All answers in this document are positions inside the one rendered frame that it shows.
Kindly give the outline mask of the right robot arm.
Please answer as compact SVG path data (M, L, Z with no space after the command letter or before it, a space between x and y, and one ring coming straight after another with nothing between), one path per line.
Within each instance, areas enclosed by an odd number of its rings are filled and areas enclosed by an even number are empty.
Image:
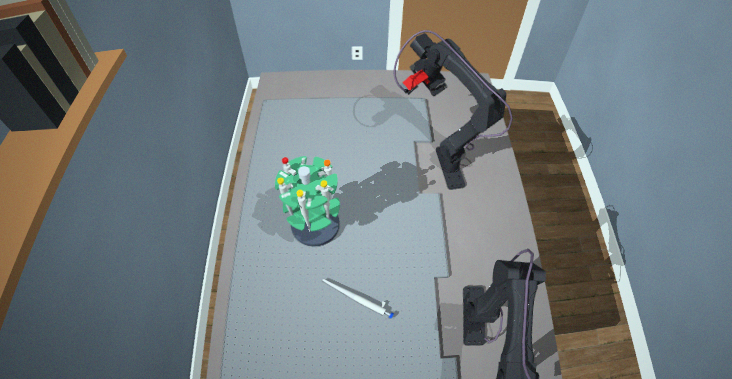
M491 85L466 59L458 45L451 39L445 39L451 45L453 52L443 41L434 43L426 33L415 38L410 47L420 57L426 59L425 68L431 74L439 73L444 66L452 72L471 92L479 107L458 133L453 133L436 147L436 153L449 190L465 187L465 181L460 170L461 155L465 153L464 146L479 133L483 133L504 116L505 104L494 94L494 91L506 102L506 92L503 88L497 90ZM430 52L430 54L429 54ZM429 54L429 55L428 55ZM427 56L427 57L426 57ZM466 62L468 63L466 63ZM494 91L493 91L493 90ZM499 93L500 94L499 94ZM491 99L491 97L494 99ZM480 105L480 103L482 103ZM495 109L494 109L495 106ZM501 113L502 112L502 113ZM492 120L491 120L492 119ZM479 132L480 131L480 132ZM463 146L463 144L465 144ZM442 147L441 147L442 146ZM457 149L462 148L460 151ZM449 162L449 163L448 163Z

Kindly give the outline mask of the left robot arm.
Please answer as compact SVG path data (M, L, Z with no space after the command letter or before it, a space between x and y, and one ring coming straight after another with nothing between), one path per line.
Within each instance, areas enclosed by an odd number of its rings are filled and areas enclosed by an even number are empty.
M463 288L464 345L485 344L485 322L494 323L508 300L506 339L496 379L527 379L525 363L531 378L539 379L532 347L533 306L538 285L546 281L546 272L533 263L526 280L529 266L529 262L497 260L493 283L485 293L482 286Z

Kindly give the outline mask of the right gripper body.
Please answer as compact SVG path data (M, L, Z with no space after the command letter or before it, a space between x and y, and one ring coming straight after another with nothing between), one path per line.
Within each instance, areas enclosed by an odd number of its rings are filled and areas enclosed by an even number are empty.
M426 68L424 67L426 60L427 59L419 59L418 61L416 61L414 63L414 65L415 65L414 70L416 70L417 73L414 74L414 75L409 76L403 82L403 84L410 91L416 85L418 85L421 82L423 82L425 84L425 86L430 90L430 92L435 96L435 95L437 95L438 93L440 93L441 91L444 90L444 88L440 84L442 84L443 82L445 82L446 79L444 78L444 76L440 72L439 73L436 73L436 74L429 73L426 70Z

